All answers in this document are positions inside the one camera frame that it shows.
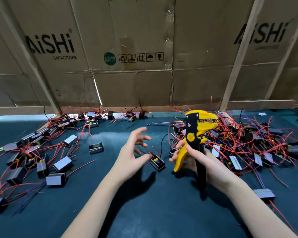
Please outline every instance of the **table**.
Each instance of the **table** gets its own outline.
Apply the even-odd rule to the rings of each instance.
[[[273,115],[273,128],[298,129],[295,121],[297,116],[289,110],[263,112],[267,115],[256,116],[259,122]],[[246,112],[250,118],[258,113]],[[134,123],[119,120],[109,124],[109,121],[104,121],[99,127],[92,128],[94,141],[90,135],[81,139],[80,149],[73,158],[73,169],[95,161],[72,174],[64,188],[44,187],[20,214],[14,214],[20,207],[19,202],[9,205],[0,214],[0,237],[60,237],[111,169],[130,132],[153,121],[175,120],[175,116],[180,115],[175,112],[153,113],[151,118]],[[11,118],[0,121],[0,147],[33,132],[41,123],[42,120],[13,121]],[[52,144],[79,133],[80,130],[67,129]],[[151,146],[160,150],[161,139],[167,133],[168,127],[148,126],[146,134],[152,137],[152,141],[147,142],[149,151],[155,151]],[[89,145],[99,142],[103,143],[104,152],[90,155]],[[223,193],[208,186],[208,197],[202,201],[194,186],[192,172],[182,172],[178,176],[173,174],[174,164],[168,162],[169,150],[165,138],[162,144],[165,170],[157,173],[147,163],[121,186],[99,237],[247,237],[247,230],[239,225],[242,220]],[[7,167],[5,163],[8,158],[9,155],[0,158],[0,176]],[[267,168],[262,169],[261,178],[265,186],[276,195],[274,204],[298,232],[298,160],[296,164],[297,168],[273,167],[274,173],[290,188],[282,185]],[[242,179],[252,189],[261,188],[254,174],[243,175]],[[40,181],[35,171],[25,180]]]

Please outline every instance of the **right hand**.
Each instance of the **right hand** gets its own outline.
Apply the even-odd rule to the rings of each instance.
[[[185,140],[181,140],[176,148],[181,148],[185,145]],[[227,167],[222,164],[208,149],[204,149],[205,154],[192,149],[188,144],[186,146],[189,155],[186,156],[187,163],[183,164],[183,168],[188,168],[196,172],[195,160],[198,160],[201,164],[206,167],[207,181],[219,189],[221,192],[227,194],[230,188],[238,183],[241,179],[237,177],[233,172],[231,172]],[[175,162],[178,158],[177,150],[172,158],[169,159],[170,162]]]

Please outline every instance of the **aishi logo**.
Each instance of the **aishi logo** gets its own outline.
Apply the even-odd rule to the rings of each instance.
[[[269,42],[269,40],[273,40],[273,42],[276,42],[278,40],[278,42],[281,42],[288,24],[289,22],[285,24],[282,22],[279,25],[276,23],[272,23],[271,25],[268,23],[263,23],[260,25],[256,24],[249,43],[252,43],[252,41],[254,43],[262,43],[263,41],[267,43]],[[241,43],[245,29],[246,24],[243,25],[240,33],[235,39],[234,44]]]
[[[25,38],[30,50],[33,53],[62,53],[62,50],[63,52],[66,51],[67,53],[75,53],[70,35],[66,33],[65,36],[67,39],[65,39],[62,33],[59,35],[51,34],[51,36],[42,34],[40,37],[38,35],[34,35],[35,39],[31,39],[29,36],[25,36]]]

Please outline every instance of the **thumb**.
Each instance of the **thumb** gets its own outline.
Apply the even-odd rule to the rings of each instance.
[[[152,155],[145,154],[143,156],[140,156],[136,159],[137,164],[139,165],[139,168],[142,167],[147,161],[151,159]]]
[[[196,158],[201,164],[206,166],[206,164],[209,162],[207,156],[200,151],[197,151],[195,149],[192,149],[190,145],[187,144],[186,146],[187,152],[194,158]]]

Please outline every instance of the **left hand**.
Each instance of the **left hand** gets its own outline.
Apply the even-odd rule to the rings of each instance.
[[[133,154],[141,154],[140,150],[135,145],[141,145],[147,147],[148,145],[143,140],[151,140],[150,136],[142,135],[141,132],[146,131],[146,127],[138,128],[131,132],[127,143],[121,148],[118,158],[111,168],[111,171],[119,179],[119,182],[123,183],[131,176],[133,176],[147,161],[151,159],[150,154],[145,154],[139,158],[135,158]]]

